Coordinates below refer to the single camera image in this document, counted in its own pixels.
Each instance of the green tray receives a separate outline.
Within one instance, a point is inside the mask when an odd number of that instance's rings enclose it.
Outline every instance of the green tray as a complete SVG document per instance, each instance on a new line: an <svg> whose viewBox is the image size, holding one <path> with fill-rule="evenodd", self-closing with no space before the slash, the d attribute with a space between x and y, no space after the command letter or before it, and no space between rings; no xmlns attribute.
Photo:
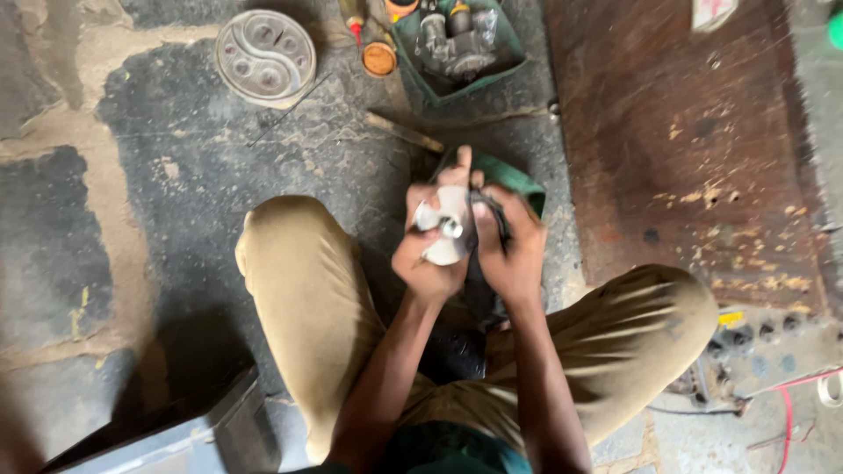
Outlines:
<svg viewBox="0 0 843 474"><path fill-rule="evenodd" d="M448 12L455 0L440 0L439 7ZM465 3L472 12L482 10L497 11L497 31L495 33L495 49L491 53L497 60L483 70L483 75L466 86L447 84L436 76L422 71L422 58L427 54L422 36L421 15L416 10L412 14L400 19L393 25L393 34L398 46L398 54L403 64L409 64L410 75L416 81L427 100L435 107L447 104L453 100L470 94L477 89L486 87L495 81L518 71L527 61L521 43L515 35L512 24L501 6L495 0L466 0ZM413 52L416 49L416 39L419 39L421 56Z"/></svg>

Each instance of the carburetor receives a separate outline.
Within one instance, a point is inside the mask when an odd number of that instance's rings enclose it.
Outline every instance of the carburetor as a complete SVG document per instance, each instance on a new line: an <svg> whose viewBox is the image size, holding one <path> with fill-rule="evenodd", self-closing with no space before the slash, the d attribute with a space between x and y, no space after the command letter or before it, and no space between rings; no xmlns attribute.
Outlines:
<svg viewBox="0 0 843 474"><path fill-rule="evenodd" d="M470 83L484 67L494 63L495 56L477 35L471 9L462 0L457 0L447 18L438 0L421 0L420 7L425 47L437 72Z"/></svg>

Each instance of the green object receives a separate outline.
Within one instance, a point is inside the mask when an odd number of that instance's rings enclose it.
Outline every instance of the green object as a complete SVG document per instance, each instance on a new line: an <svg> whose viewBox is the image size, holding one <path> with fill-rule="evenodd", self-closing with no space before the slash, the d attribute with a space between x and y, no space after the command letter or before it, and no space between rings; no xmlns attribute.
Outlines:
<svg viewBox="0 0 843 474"><path fill-rule="evenodd" d="M449 12L454 6L455 0L440 0L439 7L443 12ZM501 78L505 78L518 71L526 62L527 57L521 49L521 43L515 35L513 26L509 23L507 15L501 10L501 6L495 0L467 0L465 2L473 13L482 10L495 10L497 12L497 29L495 32L494 50L496 60L493 64L483 69L483 76L469 83L468 85L453 84L443 81L441 78L424 71L421 57L427 54L424 46L424 35L422 33L422 18L418 10L403 19L398 20L392 27L395 35L395 43L398 46L398 55L401 63L410 65L410 75L416 81L427 100L435 107L447 104L452 100L463 97L477 89L486 87ZM416 45L422 50L421 56L416 56Z"/></svg>
<svg viewBox="0 0 843 474"><path fill-rule="evenodd" d="M296 474L351 474L339 464ZM529 474L529 463L500 439L451 422L427 422L395 430L374 474Z"/></svg>
<svg viewBox="0 0 843 474"><path fill-rule="evenodd" d="M439 163L439 167L433 173L434 179L446 166L450 166L456 162L457 148L452 147L447 149L445 155L442 157L442 161ZM485 154L476 148L471 150L471 169L483 171L486 183L497 183L523 196L529 202L535 213L541 217L541 214L545 210L547 192L545 192L545 188L541 187L539 183L533 181L533 178L522 173L518 168L504 163L490 154Z"/></svg>
<svg viewBox="0 0 843 474"><path fill-rule="evenodd" d="M835 48L843 50L843 11L835 13L829 20L829 40Z"/></svg>

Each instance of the person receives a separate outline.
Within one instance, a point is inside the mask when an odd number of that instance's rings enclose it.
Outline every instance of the person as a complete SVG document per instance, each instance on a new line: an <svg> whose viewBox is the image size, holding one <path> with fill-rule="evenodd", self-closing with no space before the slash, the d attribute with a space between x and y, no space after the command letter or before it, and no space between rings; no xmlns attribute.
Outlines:
<svg viewBox="0 0 843 474"><path fill-rule="evenodd" d="M479 260L510 327L487 337L486 377L435 386L416 372L440 309L467 261L438 267L414 232L422 200L445 185L482 185L470 148L435 185L411 186L392 258L406 283L385 330L351 237L312 197L276 197L245 218L236 257L287 389L308 427L301 472L590 472L589 446L641 411L699 356L717 326L711 292L687 272L638 267L545 316L547 228L526 201L488 185L511 226L505 245L474 204Z"/></svg>

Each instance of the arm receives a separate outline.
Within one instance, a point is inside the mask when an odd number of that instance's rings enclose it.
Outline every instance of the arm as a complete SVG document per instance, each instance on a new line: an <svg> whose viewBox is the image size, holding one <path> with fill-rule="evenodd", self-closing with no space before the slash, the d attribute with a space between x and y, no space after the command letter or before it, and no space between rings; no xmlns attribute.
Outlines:
<svg viewBox="0 0 843 474"><path fill-rule="evenodd" d="M547 239L521 197L498 186L485 193L502 205L512 238L504 249L486 204L474 205L483 275L511 316L518 366L518 422L535 472L591 472L583 426L556 354L541 304L541 266Z"/></svg>
<svg viewBox="0 0 843 474"><path fill-rule="evenodd" d="M456 166L444 170L438 184L469 184L471 150L459 151ZM405 236L392 257L392 268L407 283L398 314L352 388L334 427L328 461L368 472L380 459L410 394L433 323L445 301L463 287L468 258L439 267L422 252L439 238L438 229L412 231L413 214L422 201L438 207L438 186L411 186L407 192Z"/></svg>
<svg viewBox="0 0 843 474"><path fill-rule="evenodd" d="M366 472L380 459L395 431L441 308L441 303L420 299L410 290L405 293L384 340L340 412L328 461L350 466L354 472Z"/></svg>

